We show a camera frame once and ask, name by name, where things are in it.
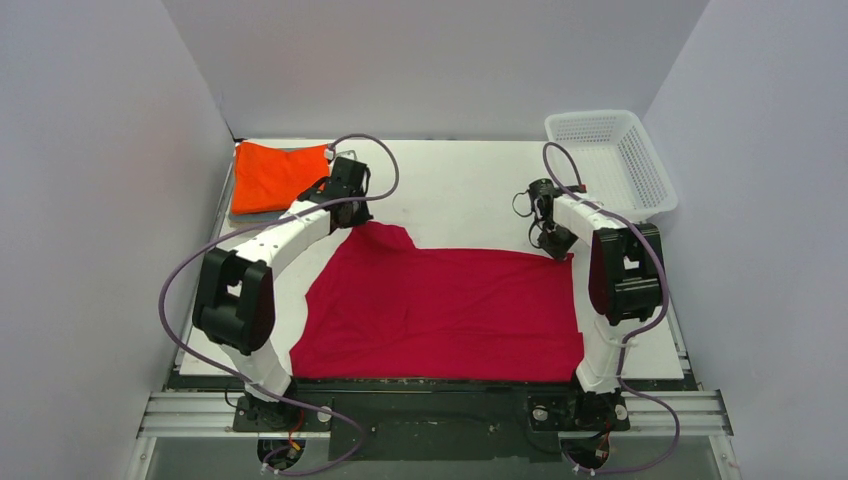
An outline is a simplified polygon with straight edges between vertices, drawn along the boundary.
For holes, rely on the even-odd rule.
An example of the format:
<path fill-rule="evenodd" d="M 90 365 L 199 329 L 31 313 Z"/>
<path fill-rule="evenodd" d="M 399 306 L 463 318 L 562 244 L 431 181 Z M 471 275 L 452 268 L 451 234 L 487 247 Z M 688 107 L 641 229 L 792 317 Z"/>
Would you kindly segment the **red t shirt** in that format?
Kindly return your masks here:
<path fill-rule="evenodd" d="M 303 379 L 567 382 L 585 353 L 569 261 L 421 248 L 395 225 L 355 228 L 305 301 Z"/>

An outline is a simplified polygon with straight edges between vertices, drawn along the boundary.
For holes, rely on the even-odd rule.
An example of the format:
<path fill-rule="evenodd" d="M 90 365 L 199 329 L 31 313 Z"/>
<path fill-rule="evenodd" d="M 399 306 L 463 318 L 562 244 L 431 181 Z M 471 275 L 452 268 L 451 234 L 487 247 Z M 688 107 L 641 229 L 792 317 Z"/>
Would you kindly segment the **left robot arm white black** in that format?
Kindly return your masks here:
<path fill-rule="evenodd" d="M 294 385 L 292 376 L 270 340 L 276 322 L 275 277 L 314 243 L 370 220 L 364 200 L 370 177 L 366 164 L 338 157 L 329 175 L 291 204 L 283 224 L 264 228 L 229 250 L 215 247 L 204 254 L 192 324 L 243 375 L 247 418 L 275 430 L 299 421 L 303 410 L 286 395 Z"/>

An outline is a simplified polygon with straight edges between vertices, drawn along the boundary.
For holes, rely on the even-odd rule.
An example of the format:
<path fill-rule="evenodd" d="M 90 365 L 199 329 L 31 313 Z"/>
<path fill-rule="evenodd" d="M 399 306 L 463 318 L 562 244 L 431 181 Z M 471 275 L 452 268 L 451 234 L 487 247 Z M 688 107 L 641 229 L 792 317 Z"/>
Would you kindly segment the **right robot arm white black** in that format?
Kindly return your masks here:
<path fill-rule="evenodd" d="M 550 179 L 529 184 L 527 194 L 536 248 L 555 260 L 582 243 L 589 252 L 587 292 L 594 310 L 583 333 L 584 357 L 574 377 L 580 391 L 565 402 L 568 426 L 601 430 L 624 424 L 620 399 L 624 361 L 636 341 L 631 332 L 650 320 L 664 301 L 658 264 L 661 242 L 652 224 L 627 223 L 592 207 L 579 186 Z"/>

